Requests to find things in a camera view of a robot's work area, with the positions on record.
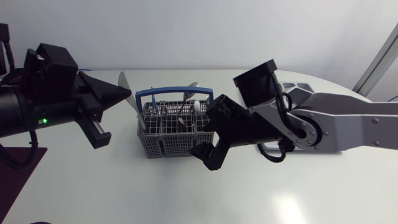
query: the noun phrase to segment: black cable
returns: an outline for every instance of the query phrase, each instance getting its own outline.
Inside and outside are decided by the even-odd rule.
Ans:
[[[293,132],[296,136],[301,136],[301,132],[293,125],[293,122],[290,120],[290,118],[287,115],[288,109],[285,106],[284,99],[283,99],[283,93],[282,90],[280,89],[280,86],[278,84],[278,81],[276,79],[275,73],[271,74],[271,80],[274,84],[274,88],[277,92],[277,95],[275,96],[275,101],[276,101],[276,106],[278,109],[278,113],[280,116],[280,119],[282,120],[283,124],[286,126],[287,129],[289,129],[291,132]],[[285,96],[288,98],[289,101],[289,107],[291,109],[290,104],[292,103],[291,97],[285,93]]]
[[[394,99],[396,99],[398,96],[395,96],[395,97],[393,97],[393,98],[391,98],[389,101],[387,101],[387,102],[391,102],[391,101],[393,101]]]
[[[282,93],[282,95],[286,96],[287,102],[289,104],[288,105],[288,111],[291,111],[292,107],[293,107],[292,97],[289,94],[287,94],[287,93]]]
[[[8,40],[3,41],[4,48],[6,49],[6,55],[8,59],[8,64],[10,65],[10,73],[15,69],[14,57],[12,56],[10,42]]]
[[[37,155],[37,148],[39,143],[37,142],[37,135],[35,131],[29,131],[32,146],[30,147],[29,154],[24,162],[18,162],[6,149],[0,144],[0,160],[7,164],[9,167],[19,170],[29,168],[35,161]]]
[[[263,149],[261,144],[257,144],[257,147],[260,150],[260,153],[269,161],[271,162],[282,162],[285,158],[286,158],[286,152],[285,149],[283,147],[283,145],[278,144],[279,145],[279,151],[280,151],[280,157],[276,157],[276,156],[271,156],[270,154],[266,153]]]

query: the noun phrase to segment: spoon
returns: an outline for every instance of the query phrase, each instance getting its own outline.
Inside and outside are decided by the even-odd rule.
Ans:
[[[199,87],[199,83],[197,83],[197,82],[191,83],[188,87]],[[183,108],[184,105],[185,105],[185,101],[186,101],[187,99],[193,97],[194,94],[195,94],[195,93],[187,93],[187,92],[184,93],[184,97],[183,97],[183,100],[182,100],[182,106],[181,106],[180,110],[178,111],[179,113],[181,113],[182,108]]]

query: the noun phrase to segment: blue handle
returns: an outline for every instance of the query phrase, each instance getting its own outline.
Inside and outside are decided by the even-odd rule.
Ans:
[[[213,90],[211,88],[188,87],[188,86],[153,88],[149,90],[141,90],[136,92],[136,101],[139,112],[142,113],[141,97],[159,94],[159,93],[203,93],[209,95],[210,103],[213,102]]]

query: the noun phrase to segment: metal frame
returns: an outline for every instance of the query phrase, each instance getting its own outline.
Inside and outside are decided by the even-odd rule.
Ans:
[[[398,24],[387,38],[379,53],[355,84],[353,91],[367,96],[398,56]]]

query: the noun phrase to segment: wire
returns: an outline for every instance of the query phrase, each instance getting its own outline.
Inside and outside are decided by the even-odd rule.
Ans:
[[[7,164],[9,167],[19,170],[29,168],[36,159],[37,148],[39,143],[37,142],[37,135],[35,131],[29,131],[31,144],[29,154],[24,162],[18,162],[11,154],[6,151],[0,144],[0,160]]]
[[[10,65],[10,73],[15,69],[14,57],[12,56],[10,42],[8,40],[3,41],[4,48],[6,49],[6,55],[8,59],[8,64]]]
[[[393,101],[394,99],[396,99],[398,96],[395,96],[395,97],[393,97],[393,98],[391,98],[389,101],[387,101],[387,102],[391,102],[391,101]]]
[[[288,102],[288,111],[291,111],[293,107],[292,97],[287,93],[282,93],[282,95],[286,96]]]
[[[282,162],[285,158],[286,158],[286,152],[285,149],[283,147],[283,145],[278,144],[279,145],[279,151],[280,151],[280,157],[276,157],[276,156],[272,156],[268,153],[266,153],[263,149],[261,144],[257,144],[258,149],[260,150],[260,153],[269,161],[271,162]]]

